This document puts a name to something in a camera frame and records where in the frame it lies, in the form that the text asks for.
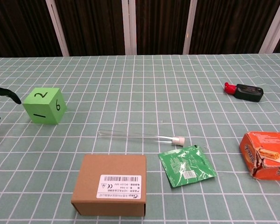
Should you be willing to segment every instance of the green packet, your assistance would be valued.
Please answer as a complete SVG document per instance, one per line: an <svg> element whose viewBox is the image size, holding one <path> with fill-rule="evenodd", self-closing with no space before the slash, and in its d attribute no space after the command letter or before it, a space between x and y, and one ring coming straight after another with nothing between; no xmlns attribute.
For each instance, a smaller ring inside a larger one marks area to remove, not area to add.
<svg viewBox="0 0 280 224"><path fill-rule="evenodd" d="M217 176L198 145L160 153L158 156L174 188Z"/></svg>

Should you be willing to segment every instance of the table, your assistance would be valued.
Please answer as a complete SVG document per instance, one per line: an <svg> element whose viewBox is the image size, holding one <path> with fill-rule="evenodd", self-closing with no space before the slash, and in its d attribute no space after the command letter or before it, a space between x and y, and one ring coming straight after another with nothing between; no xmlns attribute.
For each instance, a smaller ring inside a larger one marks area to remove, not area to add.
<svg viewBox="0 0 280 224"><path fill-rule="evenodd" d="M265 94L239 100L226 81ZM280 132L280 54L0 58L0 87L22 100L60 87L68 106L59 125L38 125L0 97L0 224L280 223L280 182L251 178L238 148L248 131ZM99 129L184 136L218 177L172 189L157 154L176 146L97 138ZM88 153L147 156L144 218L75 212Z"/></svg>

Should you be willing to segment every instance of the number 6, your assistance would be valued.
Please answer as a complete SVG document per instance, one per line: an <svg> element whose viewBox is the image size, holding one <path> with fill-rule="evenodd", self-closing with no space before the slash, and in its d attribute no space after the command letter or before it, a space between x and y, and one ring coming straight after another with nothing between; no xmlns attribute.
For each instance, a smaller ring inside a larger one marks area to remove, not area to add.
<svg viewBox="0 0 280 224"><path fill-rule="evenodd" d="M57 104L58 99L56 99L56 109L59 111L60 110L60 105Z"/></svg>

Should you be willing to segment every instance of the green cube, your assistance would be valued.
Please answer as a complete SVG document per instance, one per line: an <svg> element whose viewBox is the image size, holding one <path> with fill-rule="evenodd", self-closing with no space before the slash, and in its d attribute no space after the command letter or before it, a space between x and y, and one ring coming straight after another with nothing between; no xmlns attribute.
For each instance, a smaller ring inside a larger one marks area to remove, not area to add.
<svg viewBox="0 0 280 224"><path fill-rule="evenodd" d="M59 88L34 88L23 106L36 124L58 124L67 109Z"/></svg>

